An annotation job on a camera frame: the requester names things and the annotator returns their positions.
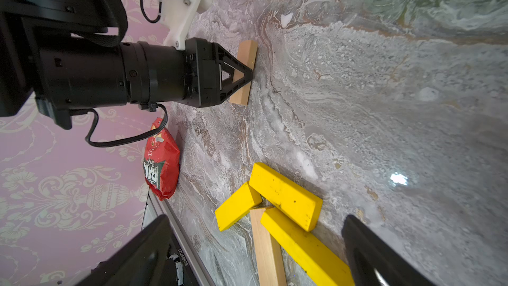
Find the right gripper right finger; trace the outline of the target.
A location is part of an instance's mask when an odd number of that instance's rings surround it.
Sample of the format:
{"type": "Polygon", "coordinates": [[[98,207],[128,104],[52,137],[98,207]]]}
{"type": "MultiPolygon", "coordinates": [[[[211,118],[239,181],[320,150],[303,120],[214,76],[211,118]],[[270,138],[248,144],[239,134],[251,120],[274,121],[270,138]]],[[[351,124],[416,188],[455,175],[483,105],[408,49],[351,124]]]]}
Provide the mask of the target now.
{"type": "Polygon", "coordinates": [[[349,214],[341,230],[356,285],[432,285],[356,216],[349,214]]]}

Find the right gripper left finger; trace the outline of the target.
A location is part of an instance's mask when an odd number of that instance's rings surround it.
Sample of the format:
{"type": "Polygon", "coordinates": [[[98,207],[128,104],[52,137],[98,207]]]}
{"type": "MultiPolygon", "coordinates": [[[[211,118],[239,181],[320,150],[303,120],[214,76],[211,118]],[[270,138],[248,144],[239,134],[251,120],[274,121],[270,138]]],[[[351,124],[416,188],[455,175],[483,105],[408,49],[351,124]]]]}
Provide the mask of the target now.
{"type": "Polygon", "coordinates": [[[160,215],[78,285],[158,285],[170,247],[171,226],[160,215]]]}

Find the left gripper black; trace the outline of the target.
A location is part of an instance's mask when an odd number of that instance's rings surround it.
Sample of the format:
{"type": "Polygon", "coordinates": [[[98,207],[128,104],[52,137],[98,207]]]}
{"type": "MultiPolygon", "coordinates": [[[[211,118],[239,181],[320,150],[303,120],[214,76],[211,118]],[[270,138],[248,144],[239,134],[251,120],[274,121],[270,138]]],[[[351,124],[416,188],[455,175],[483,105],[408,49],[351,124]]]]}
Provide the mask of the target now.
{"type": "Polygon", "coordinates": [[[213,107],[228,100],[248,103],[254,69],[254,45],[239,45],[234,58],[227,50],[202,38],[186,41],[184,105],[213,107]],[[226,79],[220,74],[228,74],[226,79]]]}

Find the yellow block diagonal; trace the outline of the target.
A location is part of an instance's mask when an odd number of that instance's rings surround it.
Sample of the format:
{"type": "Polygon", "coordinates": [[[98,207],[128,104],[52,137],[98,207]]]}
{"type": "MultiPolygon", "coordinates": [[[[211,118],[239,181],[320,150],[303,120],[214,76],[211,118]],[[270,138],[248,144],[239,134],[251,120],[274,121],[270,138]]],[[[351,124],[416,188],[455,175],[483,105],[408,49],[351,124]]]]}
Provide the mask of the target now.
{"type": "Polygon", "coordinates": [[[237,223],[251,209],[262,203],[261,195],[245,182],[215,211],[218,230],[223,232],[237,223]]]}

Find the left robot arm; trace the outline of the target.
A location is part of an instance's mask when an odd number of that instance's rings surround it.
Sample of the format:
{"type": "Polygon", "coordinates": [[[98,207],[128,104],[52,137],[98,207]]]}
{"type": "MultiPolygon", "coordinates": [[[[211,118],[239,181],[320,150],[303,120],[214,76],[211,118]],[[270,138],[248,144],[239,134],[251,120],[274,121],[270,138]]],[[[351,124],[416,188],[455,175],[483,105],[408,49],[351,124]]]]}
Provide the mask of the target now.
{"type": "Polygon", "coordinates": [[[187,38],[213,0],[159,0],[164,45],[124,41],[121,0],[1,0],[1,115],[29,96],[63,129],[94,108],[162,102],[211,107],[251,82],[251,68],[219,44],[187,38]]]}

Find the yellow block lower right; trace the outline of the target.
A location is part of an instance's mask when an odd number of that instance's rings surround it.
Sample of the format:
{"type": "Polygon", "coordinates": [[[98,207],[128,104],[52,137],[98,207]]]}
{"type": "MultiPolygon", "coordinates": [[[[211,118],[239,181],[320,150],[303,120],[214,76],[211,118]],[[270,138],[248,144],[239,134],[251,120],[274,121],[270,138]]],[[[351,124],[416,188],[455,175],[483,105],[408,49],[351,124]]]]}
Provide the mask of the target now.
{"type": "Polygon", "coordinates": [[[355,284],[349,266],[282,211],[267,209],[261,224],[316,285],[355,284]]]}

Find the yellow block upper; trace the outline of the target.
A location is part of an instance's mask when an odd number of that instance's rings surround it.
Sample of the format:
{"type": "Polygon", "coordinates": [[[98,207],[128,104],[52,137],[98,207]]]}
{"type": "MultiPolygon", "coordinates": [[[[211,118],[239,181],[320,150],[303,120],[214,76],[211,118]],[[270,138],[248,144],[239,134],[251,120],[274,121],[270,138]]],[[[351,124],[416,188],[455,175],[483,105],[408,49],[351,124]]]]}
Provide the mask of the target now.
{"type": "Polygon", "coordinates": [[[315,229],[323,200],[264,163],[255,163],[250,185],[306,232],[315,229]]]}

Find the red snack bag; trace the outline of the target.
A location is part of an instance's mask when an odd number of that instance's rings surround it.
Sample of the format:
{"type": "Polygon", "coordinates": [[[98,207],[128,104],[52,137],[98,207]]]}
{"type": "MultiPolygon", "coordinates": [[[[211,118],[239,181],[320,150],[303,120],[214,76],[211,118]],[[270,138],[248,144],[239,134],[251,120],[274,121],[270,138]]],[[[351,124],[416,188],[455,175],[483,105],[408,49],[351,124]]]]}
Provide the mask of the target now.
{"type": "Polygon", "coordinates": [[[181,151],[166,127],[149,137],[143,159],[145,181],[160,201],[177,189],[181,151]]]}

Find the aluminium front rail frame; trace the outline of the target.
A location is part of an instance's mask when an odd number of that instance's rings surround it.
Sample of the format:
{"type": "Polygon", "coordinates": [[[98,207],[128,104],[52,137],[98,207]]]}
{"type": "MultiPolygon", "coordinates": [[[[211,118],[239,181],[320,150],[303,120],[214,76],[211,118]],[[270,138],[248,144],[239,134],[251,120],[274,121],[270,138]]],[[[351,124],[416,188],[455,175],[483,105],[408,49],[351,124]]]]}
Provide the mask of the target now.
{"type": "Polygon", "coordinates": [[[192,246],[169,201],[161,201],[148,192],[142,229],[148,227],[157,217],[165,215],[171,229],[165,240],[169,242],[165,266],[160,285],[214,285],[214,281],[203,264],[198,252],[192,246]]]}

